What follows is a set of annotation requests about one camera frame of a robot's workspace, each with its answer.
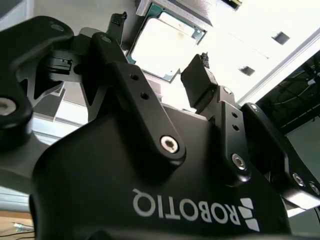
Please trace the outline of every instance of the bolt hole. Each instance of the bolt hole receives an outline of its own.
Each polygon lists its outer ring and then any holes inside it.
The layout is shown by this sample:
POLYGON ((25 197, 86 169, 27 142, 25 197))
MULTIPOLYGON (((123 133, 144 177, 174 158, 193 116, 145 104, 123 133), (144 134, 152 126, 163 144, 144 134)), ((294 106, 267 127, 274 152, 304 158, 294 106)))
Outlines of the bolt hole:
POLYGON ((149 95, 144 93, 144 92, 140 93, 140 97, 143 98, 144 100, 148 100, 149 99, 149 95))
POLYGON ((5 102, 0 102, 0 109, 6 110, 9 106, 5 102))
POLYGON ((132 78, 133 80, 139 80, 139 77, 135 74, 130 74, 130 78, 132 78))
POLYGON ((235 161, 239 166, 243 166, 244 165, 244 163, 239 158, 236 158, 235 161))
POLYGON ((234 130, 240 131, 240 129, 239 129, 239 127, 238 127, 237 125, 234 125, 234 124, 233 124, 232 127, 233 127, 234 130))
POLYGON ((169 141, 169 140, 165 141, 165 145, 167 145, 167 147, 171 148, 171 149, 174 147, 174 143, 172 141, 169 141))
POLYGON ((84 74, 84 65, 78 64, 78 65, 74 66, 73 71, 77 75, 83 75, 84 74))

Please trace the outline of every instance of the small hole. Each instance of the small hole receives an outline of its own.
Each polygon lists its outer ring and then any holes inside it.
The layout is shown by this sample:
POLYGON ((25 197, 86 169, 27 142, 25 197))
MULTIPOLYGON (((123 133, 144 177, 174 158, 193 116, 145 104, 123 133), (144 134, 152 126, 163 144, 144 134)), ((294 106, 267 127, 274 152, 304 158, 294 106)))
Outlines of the small hole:
POLYGON ((144 100, 148 100, 149 99, 149 95, 144 93, 144 92, 140 93, 140 97, 143 98, 144 100))
POLYGON ((233 127, 233 129, 236 130, 236 131, 239 131, 239 130, 240 130, 237 125, 234 125, 234 124, 233 124, 232 127, 233 127))
POLYGON ((174 147, 174 143, 172 141, 169 141, 169 140, 165 141, 165 145, 167 145, 167 147, 169 147, 169 148, 173 148, 174 147))
POLYGON ((135 74, 131 74, 130 78, 132 78, 133 80, 139 80, 139 77, 135 74))
POLYGON ((74 66, 73 71, 77 75, 83 75, 84 74, 83 64, 78 64, 78 65, 74 66))

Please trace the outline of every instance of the black cable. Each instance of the black cable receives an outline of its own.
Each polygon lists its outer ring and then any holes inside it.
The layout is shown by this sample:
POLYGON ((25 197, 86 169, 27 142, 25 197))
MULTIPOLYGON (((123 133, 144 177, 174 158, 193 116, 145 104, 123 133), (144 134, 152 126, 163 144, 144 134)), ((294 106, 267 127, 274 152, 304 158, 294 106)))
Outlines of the black cable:
POLYGON ((35 231, 25 231, 25 232, 17 232, 17 233, 12 233, 12 234, 8 234, 8 235, 0 235, 0 238, 2 237, 10 237, 10 236, 15 236, 15 235, 20 235, 20 234, 30 234, 30 233, 34 233, 35 231))
POLYGON ((25 237, 20 237, 20 238, 18 238, 18 239, 16 239, 16 240, 20 240, 20 239, 34 239, 35 238, 35 236, 25 236, 25 237))
POLYGON ((319 214, 318 214, 318 212, 317 212, 317 209, 314 208, 314 210, 315 210, 315 214, 316 214, 316 216, 317 216, 317 218, 318 218, 318 221, 319 221, 319 224, 320 224, 320 217, 319 217, 319 214))

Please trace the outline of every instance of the white ceiling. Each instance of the white ceiling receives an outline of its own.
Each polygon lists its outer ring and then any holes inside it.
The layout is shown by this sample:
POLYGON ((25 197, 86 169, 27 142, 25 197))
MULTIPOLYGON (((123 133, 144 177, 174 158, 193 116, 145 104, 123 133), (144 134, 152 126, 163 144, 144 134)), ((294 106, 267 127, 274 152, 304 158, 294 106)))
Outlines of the white ceiling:
MULTIPOLYGON (((210 67, 218 83, 230 88, 236 100, 261 85, 261 81, 272 70, 320 29, 318 0, 243 0, 237 11, 221 8, 219 0, 212 1, 214 4, 210 15, 214 28, 201 42, 198 52, 208 52, 210 67), (290 37, 285 45, 272 39, 280 31, 290 37), (255 73, 252 76, 244 75, 239 71, 243 66, 253 68, 255 73)), ((105 31, 111 15, 124 11, 129 16, 125 28, 129 29, 136 20, 133 14, 134 0, 35 0, 34 8, 36 16, 57 18, 69 25, 75 34, 83 27, 105 31)), ((273 81, 271 88, 282 80, 273 81)), ((76 83, 67 83, 66 90, 65 100, 84 105, 76 83)), ((167 103, 177 99, 177 95, 183 95, 178 105, 186 104, 181 84, 175 84, 166 92, 171 95, 164 98, 167 103)))

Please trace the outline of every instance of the cable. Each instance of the cable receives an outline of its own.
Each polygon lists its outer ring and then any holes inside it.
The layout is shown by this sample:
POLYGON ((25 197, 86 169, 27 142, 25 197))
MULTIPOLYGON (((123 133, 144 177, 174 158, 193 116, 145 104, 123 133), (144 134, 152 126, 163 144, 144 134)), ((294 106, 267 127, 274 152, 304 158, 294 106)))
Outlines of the cable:
POLYGON ((298 97, 300 97, 305 91, 307 91, 312 85, 307 86, 302 92, 300 92, 297 96, 294 96, 292 98, 289 98, 288 100, 285 101, 281 101, 281 102, 276 102, 274 105, 280 105, 280 104, 285 104, 287 102, 290 102, 293 99, 296 99, 298 97))
POLYGON ((319 224, 320 224, 320 217, 319 217, 319 214, 318 214, 318 212, 317 212, 317 209, 314 208, 314 211, 315 211, 315 214, 316 214, 316 216, 317 216, 317 218, 318 218, 318 221, 319 221, 319 224))
POLYGON ((20 234, 30 234, 30 233, 34 233, 35 231, 24 231, 24 232, 17 232, 17 233, 12 233, 12 234, 8 234, 8 235, 0 235, 0 238, 2 237, 10 237, 10 236, 15 236, 15 235, 20 235, 20 234))
POLYGON ((17 238, 16 240, 20 240, 20 239, 34 239, 35 236, 25 236, 25 237, 20 237, 20 238, 17 238))

